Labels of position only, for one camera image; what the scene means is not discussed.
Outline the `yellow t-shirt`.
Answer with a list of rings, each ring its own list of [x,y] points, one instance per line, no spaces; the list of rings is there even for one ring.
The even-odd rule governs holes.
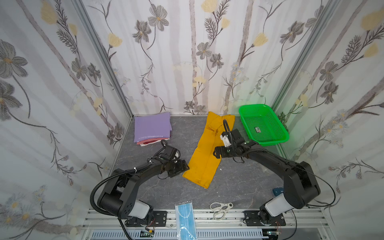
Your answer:
[[[221,158],[216,158],[213,153],[216,147],[224,145],[220,138],[225,131],[224,120],[230,129],[234,127],[235,116],[209,112],[202,137],[189,161],[190,169],[183,174],[185,179],[205,189],[209,188],[221,162]]]

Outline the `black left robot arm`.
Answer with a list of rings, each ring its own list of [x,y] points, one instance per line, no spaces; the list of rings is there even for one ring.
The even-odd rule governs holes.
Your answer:
[[[117,169],[111,176],[98,183],[91,191],[90,204],[100,214],[120,220],[134,219],[139,225],[153,223],[154,210],[149,204],[137,199],[139,187],[152,177],[164,172],[173,178],[188,171],[185,160],[148,159],[148,162],[130,170]]]

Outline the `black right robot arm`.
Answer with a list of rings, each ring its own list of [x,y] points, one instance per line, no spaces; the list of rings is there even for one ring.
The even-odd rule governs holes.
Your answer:
[[[287,160],[253,140],[246,141],[238,130],[223,132],[220,140],[222,145],[212,150],[217,159],[246,158],[263,165],[283,181],[283,193],[260,207],[257,219],[262,225],[270,226],[287,211],[315,206],[310,202],[321,194],[317,180],[325,180],[314,174],[310,164]]]

